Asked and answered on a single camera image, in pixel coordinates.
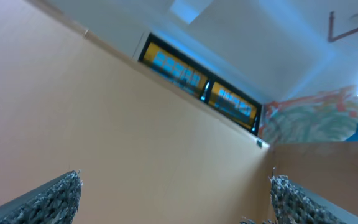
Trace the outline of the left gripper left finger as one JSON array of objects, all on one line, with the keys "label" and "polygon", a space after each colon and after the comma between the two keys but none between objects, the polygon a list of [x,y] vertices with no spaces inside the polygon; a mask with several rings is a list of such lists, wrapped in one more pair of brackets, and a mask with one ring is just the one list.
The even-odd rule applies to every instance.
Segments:
[{"label": "left gripper left finger", "polygon": [[78,212],[80,173],[67,172],[0,206],[0,224],[71,224]]}]

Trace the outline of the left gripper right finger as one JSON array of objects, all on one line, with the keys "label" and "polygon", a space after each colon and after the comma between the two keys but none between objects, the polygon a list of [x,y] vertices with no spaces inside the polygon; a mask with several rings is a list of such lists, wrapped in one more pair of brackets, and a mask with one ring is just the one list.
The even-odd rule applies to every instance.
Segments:
[{"label": "left gripper right finger", "polygon": [[302,187],[286,175],[277,175],[276,170],[274,167],[269,177],[275,223],[358,223],[357,215]]}]

